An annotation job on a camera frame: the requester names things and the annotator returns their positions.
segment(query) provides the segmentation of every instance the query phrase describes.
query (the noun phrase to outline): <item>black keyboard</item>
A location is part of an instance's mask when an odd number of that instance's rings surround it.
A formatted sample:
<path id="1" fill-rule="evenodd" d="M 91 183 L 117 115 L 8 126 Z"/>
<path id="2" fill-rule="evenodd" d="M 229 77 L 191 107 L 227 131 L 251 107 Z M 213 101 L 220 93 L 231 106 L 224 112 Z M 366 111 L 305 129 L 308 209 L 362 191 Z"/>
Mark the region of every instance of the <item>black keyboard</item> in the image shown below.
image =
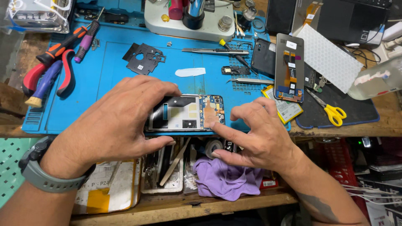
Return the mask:
<path id="1" fill-rule="evenodd" d="M 381 8 L 389 8 L 392 5 L 392 0 L 349 0 L 348 2 L 363 3 Z"/>

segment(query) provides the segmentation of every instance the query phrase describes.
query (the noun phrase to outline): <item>replacement lcd display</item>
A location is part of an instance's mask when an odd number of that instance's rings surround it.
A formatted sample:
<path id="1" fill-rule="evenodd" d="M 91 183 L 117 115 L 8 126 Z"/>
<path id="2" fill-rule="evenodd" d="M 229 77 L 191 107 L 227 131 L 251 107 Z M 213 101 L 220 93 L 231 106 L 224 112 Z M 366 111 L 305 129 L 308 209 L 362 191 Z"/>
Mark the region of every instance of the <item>replacement lcd display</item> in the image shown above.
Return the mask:
<path id="1" fill-rule="evenodd" d="M 275 61 L 275 98 L 303 102 L 304 40 L 277 34 Z"/>
<path id="2" fill-rule="evenodd" d="M 224 103 L 217 95 L 165 97 L 148 118 L 146 131 L 211 131 L 210 123 L 225 124 Z"/>

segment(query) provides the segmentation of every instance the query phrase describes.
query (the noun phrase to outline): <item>wooden shelf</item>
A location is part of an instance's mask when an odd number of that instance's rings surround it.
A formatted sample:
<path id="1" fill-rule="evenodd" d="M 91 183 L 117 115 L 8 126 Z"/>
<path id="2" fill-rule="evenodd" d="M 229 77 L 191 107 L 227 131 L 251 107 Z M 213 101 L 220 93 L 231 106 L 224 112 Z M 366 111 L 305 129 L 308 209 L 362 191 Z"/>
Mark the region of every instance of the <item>wooden shelf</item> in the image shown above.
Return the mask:
<path id="1" fill-rule="evenodd" d="M 197 206 L 189 204 L 197 202 L 200 203 Z M 140 202 L 134 208 L 110 214 L 72 216 L 70 225 L 143 225 L 291 203 L 297 203 L 297 199 L 292 195 L 291 189 L 284 187 L 265 189 L 260 195 L 244 196 L 235 202 L 200 197 L 198 194 L 189 196 L 141 194 Z"/>

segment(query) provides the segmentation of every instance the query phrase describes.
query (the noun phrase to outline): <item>yellow scissors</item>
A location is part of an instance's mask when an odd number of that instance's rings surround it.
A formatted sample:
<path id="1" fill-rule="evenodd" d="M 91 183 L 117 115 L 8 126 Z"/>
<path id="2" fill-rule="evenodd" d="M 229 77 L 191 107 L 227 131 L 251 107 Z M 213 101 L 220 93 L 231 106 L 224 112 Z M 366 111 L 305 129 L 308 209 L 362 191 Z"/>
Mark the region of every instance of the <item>yellow scissors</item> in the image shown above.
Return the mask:
<path id="1" fill-rule="evenodd" d="M 322 101 L 318 96 L 316 96 L 313 92 L 308 89 L 305 89 L 310 95 L 324 108 L 324 111 L 327 112 L 329 121 L 334 126 L 341 126 L 343 121 L 342 119 L 346 118 L 346 113 L 339 107 L 332 107 L 331 105 L 326 104 Z"/>

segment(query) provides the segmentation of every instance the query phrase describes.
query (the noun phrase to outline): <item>blue silicone repair mat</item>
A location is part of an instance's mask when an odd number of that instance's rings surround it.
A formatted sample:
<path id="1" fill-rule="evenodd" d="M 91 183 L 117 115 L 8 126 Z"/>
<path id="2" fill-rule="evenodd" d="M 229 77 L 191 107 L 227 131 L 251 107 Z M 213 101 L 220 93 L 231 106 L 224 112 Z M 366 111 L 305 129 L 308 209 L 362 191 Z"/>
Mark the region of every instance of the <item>blue silicone repair mat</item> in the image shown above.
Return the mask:
<path id="1" fill-rule="evenodd" d="M 116 25 L 101 22 L 96 38 L 100 39 L 100 47 L 92 51 L 89 49 L 85 58 L 80 64 L 72 63 L 76 78 L 74 91 L 66 99 L 61 99 L 55 93 L 62 83 L 65 72 L 55 81 L 48 97 L 43 101 L 43 107 L 29 107 L 22 129 L 33 134 L 59 134 L 73 123 L 90 105 L 99 100 L 105 93 L 111 90 L 124 77 L 137 75 L 126 68 L 127 61 L 122 57 L 129 50 L 132 43 L 141 45 L 145 43 L 163 52 L 166 56 L 165 63 L 160 62 L 149 76 L 156 77 L 163 81 L 178 84 L 183 94 L 220 95 L 224 100 L 226 125 L 247 132 L 249 128 L 243 121 L 232 122 L 229 120 L 230 111 L 234 106 L 251 102 L 261 96 L 261 85 L 238 84 L 236 82 L 226 83 L 230 78 L 237 76 L 222 75 L 223 66 L 240 66 L 239 62 L 228 55 L 212 55 L 182 52 L 183 48 L 222 48 L 217 42 L 200 41 L 193 39 L 182 39 L 168 37 L 151 33 L 147 28 L 138 27 L 141 21 L 141 13 L 134 18 L 130 16 L 130 22 L 125 25 Z M 77 18 L 71 27 L 71 31 L 82 25 L 88 25 L 90 21 L 82 17 Z M 269 36 L 261 33 L 258 37 Z M 49 45 L 56 44 L 62 35 L 54 35 Z M 246 39 L 234 39 L 229 42 L 234 49 L 251 50 L 254 46 L 254 28 L 247 33 Z M 75 51 L 78 50 L 79 41 L 76 43 Z M 252 53 L 246 56 L 250 62 Z M 174 73 L 178 69 L 205 68 L 206 74 L 195 77 L 177 77 Z M 239 75 L 242 78 L 269 79 L 262 75 L 251 74 L 249 76 Z M 163 133 L 165 135 L 210 135 L 213 132 L 192 132 L 192 133 Z"/>

